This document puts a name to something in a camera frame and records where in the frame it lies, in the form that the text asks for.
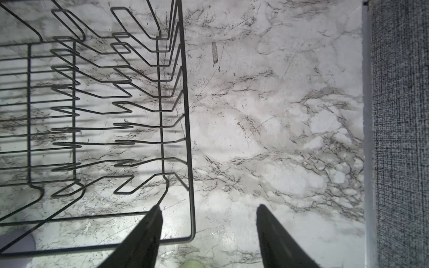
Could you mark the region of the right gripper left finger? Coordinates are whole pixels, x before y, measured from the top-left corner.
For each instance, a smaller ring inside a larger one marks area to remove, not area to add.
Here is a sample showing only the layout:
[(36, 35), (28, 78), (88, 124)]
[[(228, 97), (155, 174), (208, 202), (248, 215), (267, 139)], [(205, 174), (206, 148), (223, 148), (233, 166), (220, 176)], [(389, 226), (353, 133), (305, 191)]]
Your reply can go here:
[(153, 268), (158, 255), (162, 226), (162, 211), (155, 205), (99, 267)]

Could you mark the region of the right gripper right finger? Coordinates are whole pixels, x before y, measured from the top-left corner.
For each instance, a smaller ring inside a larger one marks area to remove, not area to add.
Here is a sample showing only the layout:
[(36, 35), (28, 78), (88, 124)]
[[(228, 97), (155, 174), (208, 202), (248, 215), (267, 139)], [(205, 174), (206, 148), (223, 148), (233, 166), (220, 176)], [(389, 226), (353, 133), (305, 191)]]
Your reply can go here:
[(257, 209), (257, 230), (265, 268), (319, 268), (263, 204)]

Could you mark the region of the pale green translucent cup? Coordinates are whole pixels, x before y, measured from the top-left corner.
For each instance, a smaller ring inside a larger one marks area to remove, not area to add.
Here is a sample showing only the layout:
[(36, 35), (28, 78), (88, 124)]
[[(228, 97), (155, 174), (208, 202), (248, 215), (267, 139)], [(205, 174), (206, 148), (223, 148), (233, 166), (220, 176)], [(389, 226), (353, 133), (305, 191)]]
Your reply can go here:
[(205, 268), (205, 266), (199, 261), (188, 260), (188, 261), (182, 263), (180, 265), (180, 268)]

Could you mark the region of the lilac plastic cup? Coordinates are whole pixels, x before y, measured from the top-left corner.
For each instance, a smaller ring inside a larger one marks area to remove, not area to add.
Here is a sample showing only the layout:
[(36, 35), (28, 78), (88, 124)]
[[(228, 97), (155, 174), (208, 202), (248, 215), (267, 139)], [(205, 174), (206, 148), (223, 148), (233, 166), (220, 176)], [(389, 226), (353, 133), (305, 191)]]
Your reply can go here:
[[(1, 236), (1, 248), (24, 234), (23, 230), (15, 230)], [(28, 235), (12, 245), (5, 253), (28, 252), (36, 249), (33, 235)], [(1, 259), (1, 268), (25, 268), (32, 258)]]

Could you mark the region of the black wire dish rack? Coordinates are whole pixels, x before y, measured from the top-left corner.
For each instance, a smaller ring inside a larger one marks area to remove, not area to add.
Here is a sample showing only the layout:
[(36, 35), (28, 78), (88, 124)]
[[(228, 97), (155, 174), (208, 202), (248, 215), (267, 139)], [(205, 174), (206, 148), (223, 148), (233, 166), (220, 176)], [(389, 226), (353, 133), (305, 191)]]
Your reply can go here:
[[(1, 259), (196, 235), (181, 1), (1, 2)], [(5, 253), (33, 235), (36, 249)]]

